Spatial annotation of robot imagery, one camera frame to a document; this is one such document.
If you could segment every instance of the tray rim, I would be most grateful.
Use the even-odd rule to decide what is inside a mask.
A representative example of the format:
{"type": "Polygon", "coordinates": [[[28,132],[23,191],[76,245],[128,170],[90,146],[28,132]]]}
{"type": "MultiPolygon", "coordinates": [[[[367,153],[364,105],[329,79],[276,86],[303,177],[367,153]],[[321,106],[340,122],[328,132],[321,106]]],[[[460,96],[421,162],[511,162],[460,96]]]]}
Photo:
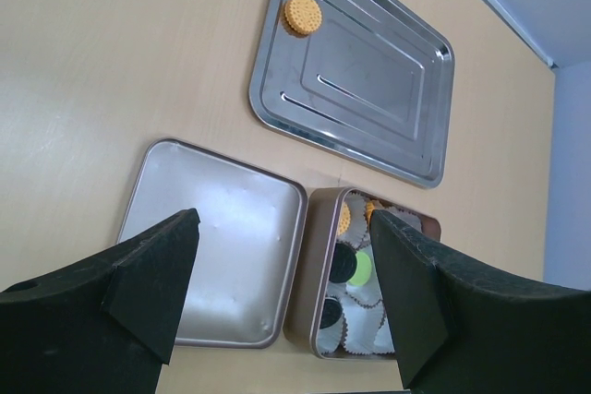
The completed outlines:
{"type": "Polygon", "coordinates": [[[151,144],[146,148],[143,153],[141,165],[139,166],[138,175],[133,185],[133,189],[131,191],[131,195],[127,202],[126,212],[121,222],[121,228],[119,229],[119,233],[117,235],[117,242],[121,242],[121,237],[123,235],[123,231],[127,224],[127,217],[129,215],[129,211],[131,210],[132,203],[138,191],[139,183],[143,176],[146,164],[148,162],[148,157],[154,148],[162,143],[174,143],[184,148],[193,149],[200,153],[206,155],[212,155],[215,158],[222,159],[224,161],[229,161],[233,164],[236,164],[240,167],[246,167],[251,171],[256,173],[261,173],[272,177],[274,179],[281,180],[289,185],[291,185],[297,195],[299,196],[299,208],[297,211],[297,219],[295,223],[295,230],[294,230],[294,241],[292,242],[291,252],[290,252],[290,263],[286,269],[285,273],[285,280],[284,280],[284,288],[282,290],[282,295],[280,296],[279,303],[277,305],[277,311],[275,315],[275,319],[273,320],[273,327],[272,327],[272,334],[269,335],[267,338],[252,342],[252,343],[242,343],[242,342],[235,342],[235,341],[220,341],[220,340],[200,340],[200,339],[187,339],[187,338],[175,338],[175,345],[180,346],[192,346],[192,347],[202,347],[202,348],[230,348],[230,349],[264,349],[270,347],[274,344],[283,330],[283,324],[285,321],[285,315],[287,312],[287,306],[289,300],[291,298],[291,292],[294,287],[294,278],[296,276],[296,269],[297,264],[299,261],[299,256],[302,247],[302,238],[304,235],[304,228],[306,226],[306,220],[308,215],[308,193],[306,188],[303,187],[299,182],[290,179],[288,177],[279,175],[277,173],[273,173],[269,170],[265,170],[264,168],[260,168],[256,165],[252,165],[250,163],[246,163],[244,161],[240,161],[233,157],[226,156],[218,151],[212,149],[206,149],[200,147],[198,145],[194,145],[190,142],[186,142],[185,140],[181,140],[175,137],[161,137],[157,140],[151,142],[151,144]]]}
{"type": "Polygon", "coordinates": [[[252,70],[252,77],[250,79],[250,83],[248,86],[248,100],[250,102],[251,109],[256,117],[268,128],[280,132],[284,135],[289,137],[294,137],[301,141],[304,141],[308,144],[313,146],[325,149],[330,151],[331,153],[337,154],[345,159],[355,161],[357,163],[361,163],[365,166],[368,166],[374,170],[380,171],[382,173],[387,173],[403,181],[410,183],[412,185],[417,185],[422,188],[434,188],[438,186],[442,179],[445,170],[445,159],[447,155],[447,144],[449,138],[449,127],[450,127],[450,120],[451,120],[451,109],[452,109],[452,90],[453,90],[453,77],[455,71],[455,55],[453,52],[452,45],[450,42],[441,35],[437,30],[431,27],[425,20],[423,20],[420,16],[416,13],[408,9],[398,0],[388,0],[391,4],[393,4],[404,17],[412,20],[413,22],[420,25],[422,30],[427,31],[428,33],[435,36],[447,50],[447,58],[444,62],[445,66],[450,66],[450,81],[449,86],[447,86],[447,90],[449,90],[449,107],[447,109],[447,119],[445,123],[445,131],[444,137],[442,142],[442,150],[440,154],[440,168],[438,169],[437,176],[434,179],[429,179],[422,175],[417,175],[414,173],[410,173],[405,169],[399,168],[394,166],[390,163],[385,163],[383,161],[379,161],[377,159],[373,159],[362,152],[358,152],[355,149],[350,149],[338,143],[335,143],[333,140],[319,137],[307,131],[306,129],[302,129],[301,127],[291,125],[286,121],[282,120],[279,117],[274,116],[265,108],[264,104],[262,103],[260,94],[261,94],[261,85],[264,79],[264,73],[267,67],[267,60],[269,58],[269,53],[271,50],[271,42],[272,42],[272,34],[275,27],[275,21],[277,19],[277,10],[281,6],[281,0],[269,0],[267,6],[267,12],[265,15],[265,19],[263,22],[262,31],[260,34],[259,39],[259,48],[257,50],[257,54],[255,56],[255,61],[252,70]]]}

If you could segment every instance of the blue wall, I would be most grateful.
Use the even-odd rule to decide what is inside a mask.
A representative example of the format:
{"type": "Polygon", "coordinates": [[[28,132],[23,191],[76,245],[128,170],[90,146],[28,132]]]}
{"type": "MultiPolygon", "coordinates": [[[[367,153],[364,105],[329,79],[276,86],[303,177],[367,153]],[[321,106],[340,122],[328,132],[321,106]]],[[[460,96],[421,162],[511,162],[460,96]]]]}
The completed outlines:
{"type": "Polygon", "coordinates": [[[556,70],[544,280],[591,289],[591,62],[556,70]]]}

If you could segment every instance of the rectangular tray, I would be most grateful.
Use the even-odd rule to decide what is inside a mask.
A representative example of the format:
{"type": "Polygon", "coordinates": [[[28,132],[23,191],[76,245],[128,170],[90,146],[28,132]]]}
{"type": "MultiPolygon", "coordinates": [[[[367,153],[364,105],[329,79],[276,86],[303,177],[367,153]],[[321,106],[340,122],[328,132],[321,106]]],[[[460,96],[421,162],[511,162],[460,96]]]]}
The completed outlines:
{"type": "Polygon", "coordinates": [[[423,187],[443,175],[452,47],[396,0],[316,0],[297,37],[270,0],[250,82],[260,120],[423,187]]]}
{"type": "Polygon", "coordinates": [[[285,333],[290,341],[321,359],[392,360],[395,359],[396,354],[354,355],[342,349],[332,354],[321,354],[316,344],[322,306],[331,273],[341,206],[351,192],[359,193],[372,200],[379,200],[386,206],[395,206],[415,213],[421,220],[423,234],[438,241],[441,239],[441,227],[436,219],[392,203],[385,198],[353,187],[315,190],[309,198],[308,222],[304,232],[301,258],[295,274],[293,295],[285,320],[285,333]]]}
{"type": "Polygon", "coordinates": [[[145,155],[119,242],[196,208],[199,248],[175,343],[264,348],[281,332],[307,206],[296,182],[165,139],[145,155]]]}

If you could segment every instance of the table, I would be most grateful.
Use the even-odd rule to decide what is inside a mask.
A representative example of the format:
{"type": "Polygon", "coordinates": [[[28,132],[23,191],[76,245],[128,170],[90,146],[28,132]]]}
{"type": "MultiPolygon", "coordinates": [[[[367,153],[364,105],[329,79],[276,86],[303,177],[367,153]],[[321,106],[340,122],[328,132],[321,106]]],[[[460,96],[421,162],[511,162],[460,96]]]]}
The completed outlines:
{"type": "MultiPolygon", "coordinates": [[[[247,85],[268,0],[2,0],[0,287],[115,242],[144,150],[178,137],[312,189],[358,185],[444,243],[540,279],[554,77],[481,0],[400,0],[456,57],[446,171],[423,190],[274,133],[247,85]]],[[[175,348],[158,393],[401,387],[395,363],[175,348]]]]}

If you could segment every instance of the metal container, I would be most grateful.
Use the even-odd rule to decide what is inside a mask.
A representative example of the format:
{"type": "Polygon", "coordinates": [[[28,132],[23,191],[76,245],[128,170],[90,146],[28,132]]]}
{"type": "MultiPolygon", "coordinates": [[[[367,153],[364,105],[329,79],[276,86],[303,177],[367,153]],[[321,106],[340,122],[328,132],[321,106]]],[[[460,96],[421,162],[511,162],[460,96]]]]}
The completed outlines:
{"type": "Polygon", "coordinates": [[[264,348],[281,332],[307,205],[296,182],[165,139],[145,155],[119,241],[196,208],[199,248],[175,343],[264,348]]]}
{"type": "Polygon", "coordinates": [[[295,36],[270,0],[250,81],[266,125],[423,187],[443,176],[454,59],[397,0],[316,0],[320,29],[295,36]]]}
{"type": "MultiPolygon", "coordinates": [[[[395,354],[353,355],[343,350],[323,355],[316,346],[341,206],[345,197],[353,191],[387,205],[406,209],[353,187],[323,188],[312,193],[294,289],[285,320],[285,333],[290,341],[298,343],[322,359],[393,359],[395,354]]],[[[438,221],[411,209],[406,210],[419,217],[425,235],[440,240],[441,228],[438,221]]]]}

